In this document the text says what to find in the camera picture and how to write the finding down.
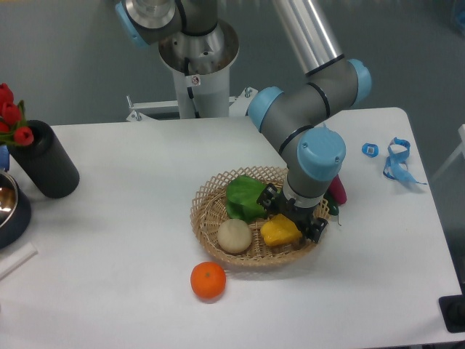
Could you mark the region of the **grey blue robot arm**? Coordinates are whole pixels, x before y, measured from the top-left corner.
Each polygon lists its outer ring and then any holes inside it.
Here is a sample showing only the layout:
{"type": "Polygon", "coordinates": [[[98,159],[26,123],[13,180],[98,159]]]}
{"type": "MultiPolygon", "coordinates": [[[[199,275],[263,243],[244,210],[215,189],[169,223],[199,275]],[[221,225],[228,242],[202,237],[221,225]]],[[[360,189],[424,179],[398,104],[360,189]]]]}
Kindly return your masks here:
{"type": "MultiPolygon", "coordinates": [[[[247,107],[248,117],[288,168],[282,189],[268,185],[257,201],[318,242],[326,221],[313,212],[346,155],[341,136],[323,122],[366,98],[371,75],[362,62],[344,56],[316,1],[275,1],[273,6],[307,81],[291,94],[265,88],[247,107]]],[[[239,43],[233,27],[219,18],[216,1],[119,1],[116,13],[136,45],[158,45],[173,74],[181,118],[228,115],[230,66],[239,43]]]]}

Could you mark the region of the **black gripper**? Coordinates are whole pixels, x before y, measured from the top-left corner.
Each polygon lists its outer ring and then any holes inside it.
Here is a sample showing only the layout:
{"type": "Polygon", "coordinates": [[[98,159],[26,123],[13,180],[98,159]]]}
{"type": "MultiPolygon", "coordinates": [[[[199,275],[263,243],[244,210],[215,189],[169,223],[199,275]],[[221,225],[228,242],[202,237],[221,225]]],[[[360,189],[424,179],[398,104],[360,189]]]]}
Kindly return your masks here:
{"type": "Polygon", "coordinates": [[[300,207],[299,202],[294,198],[287,199],[283,191],[279,191],[272,183],[265,186],[256,202],[264,209],[265,217],[283,214],[295,223],[306,239],[313,243],[320,241],[328,225],[327,219],[313,217],[313,212],[319,204],[316,199],[310,200],[311,206],[300,207]]]}

